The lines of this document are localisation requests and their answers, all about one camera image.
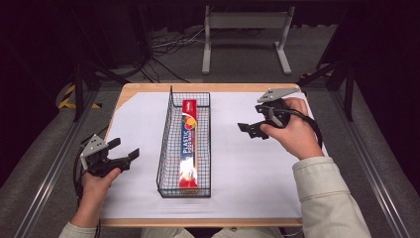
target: wire basket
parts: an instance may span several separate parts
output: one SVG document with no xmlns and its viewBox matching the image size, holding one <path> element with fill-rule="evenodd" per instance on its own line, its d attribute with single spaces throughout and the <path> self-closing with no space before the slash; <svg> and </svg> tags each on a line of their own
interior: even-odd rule
<svg viewBox="0 0 420 238">
<path fill-rule="evenodd" d="M 185 99 L 197 100 L 198 188 L 179 188 L 182 100 Z M 210 93 L 172 92 L 171 88 L 157 170 L 157 190 L 161 197 L 211 196 L 210 139 Z"/>
</svg>

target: sleeve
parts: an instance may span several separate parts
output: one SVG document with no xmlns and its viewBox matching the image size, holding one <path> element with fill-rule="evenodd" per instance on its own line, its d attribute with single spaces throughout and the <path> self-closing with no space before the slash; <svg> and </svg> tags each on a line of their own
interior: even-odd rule
<svg viewBox="0 0 420 238">
<path fill-rule="evenodd" d="M 96 228 L 82 228 L 67 222 L 58 238 L 93 238 Z"/>
<path fill-rule="evenodd" d="M 306 237 L 370 237 L 361 210 L 331 158 L 300 161 L 293 172 Z"/>
</svg>

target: hand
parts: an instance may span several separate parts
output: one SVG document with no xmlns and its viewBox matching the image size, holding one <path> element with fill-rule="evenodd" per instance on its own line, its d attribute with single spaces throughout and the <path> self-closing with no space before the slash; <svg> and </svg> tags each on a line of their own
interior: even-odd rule
<svg viewBox="0 0 420 238">
<path fill-rule="evenodd" d="M 90 173 L 83 176 L 83 196 L 71 224 L 85 228 L 96 227 L 108 189 L 120 173 L 121 170 L 116 168 L 104 178 Z"/>
<path fill-rule="evenodd" d="M 300 98 L 286 98 L 284 100 L 288 108 L 308 115 L 308 108 L 304 100 Z M 277 140 L 286 151 L 299 160 L 324 156 L 311 126 L 297 116 L 291 115 L 290 121 L 284 129 L 278 129 L 267 124 L 262 124 L 260 129 Z"/>
</svg>

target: white metal stand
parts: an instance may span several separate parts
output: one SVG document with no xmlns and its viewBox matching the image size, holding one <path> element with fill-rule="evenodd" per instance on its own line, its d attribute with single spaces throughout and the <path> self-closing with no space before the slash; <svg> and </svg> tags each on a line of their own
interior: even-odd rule
<svg viewBox="0 0 420 238">
<path fill-rule="evenodd" d="M 290 7 L 288 12 L 272 13 L 219 13 L 210 12 L 206 6 L 206 17 L 204 30 L 206 42 L 204 46 L 202 73 L 210 73 L 211 42 L 210 29 L 229 29 L 229 28 L 271 28 L 282 29 L 281 39 L 274 42 L 275 50 L 285 74 L 291 74 L 290 65 L 284 53 L 284 44 L 290 29 L 293 18 L 294 7 Z"/>
</svg>

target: box label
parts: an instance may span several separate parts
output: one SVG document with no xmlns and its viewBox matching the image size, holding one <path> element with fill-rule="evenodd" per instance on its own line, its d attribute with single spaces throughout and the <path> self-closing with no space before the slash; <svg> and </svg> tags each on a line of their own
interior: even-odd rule
<svg viewBox="0 0 420 238">
<path fill-rule="evenodd" d="M 179 188 L 197 188 L 197 101 L 182 101 Z"/>
</svg>

